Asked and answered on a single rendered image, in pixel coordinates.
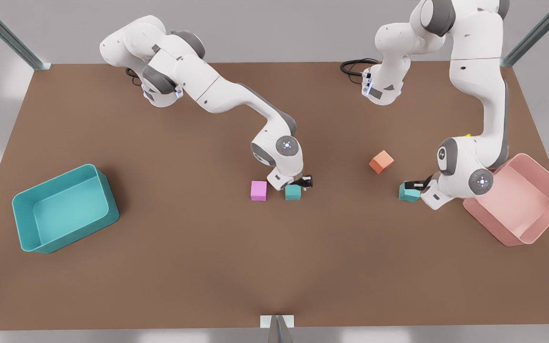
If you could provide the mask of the silver frame post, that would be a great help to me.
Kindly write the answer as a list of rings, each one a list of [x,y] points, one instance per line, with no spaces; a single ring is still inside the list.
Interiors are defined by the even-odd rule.
[[[289,328],[294,328],[294,315],[261,315],[261,328],[268,328],[267,343],[294,343]]]
[[[513,67],[549,31],[549,12],[501,59],[501,67]]]
[[[0,39],[35,71],[48,71],[51,63],[44,63],[0,20]]]

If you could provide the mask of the orange cube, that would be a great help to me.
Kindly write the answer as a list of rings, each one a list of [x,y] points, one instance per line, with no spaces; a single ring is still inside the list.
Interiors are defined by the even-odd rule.
[[[387,151],[383,150],[379,154],[375,155],[370,162],[369,166],[374,170],[377,174],[382,173],[384,170],[388,169],[390,165],[394,162],[394,159],[390,154],[388,154]]]

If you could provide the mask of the teal plastic bin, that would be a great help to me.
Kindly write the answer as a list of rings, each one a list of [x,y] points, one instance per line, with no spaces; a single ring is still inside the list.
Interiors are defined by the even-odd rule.
[[[107,177],[93,164],[22,191],[11,204],[25,252],[57,251],[120,217]]]

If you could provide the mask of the pink plastic bin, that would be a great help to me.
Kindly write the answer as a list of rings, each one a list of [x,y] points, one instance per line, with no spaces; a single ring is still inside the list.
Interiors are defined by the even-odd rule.
[[[495,170],[486,195],[463,206],[506,247],[532,244],[549,227],[549,171],[517,154]]]

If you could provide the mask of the pink cube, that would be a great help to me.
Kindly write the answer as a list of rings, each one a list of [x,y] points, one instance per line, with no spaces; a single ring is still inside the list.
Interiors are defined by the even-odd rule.
[[[250,191],[251,200],[265,202],[267,200],[267,186],[267,182],[252,181]]]

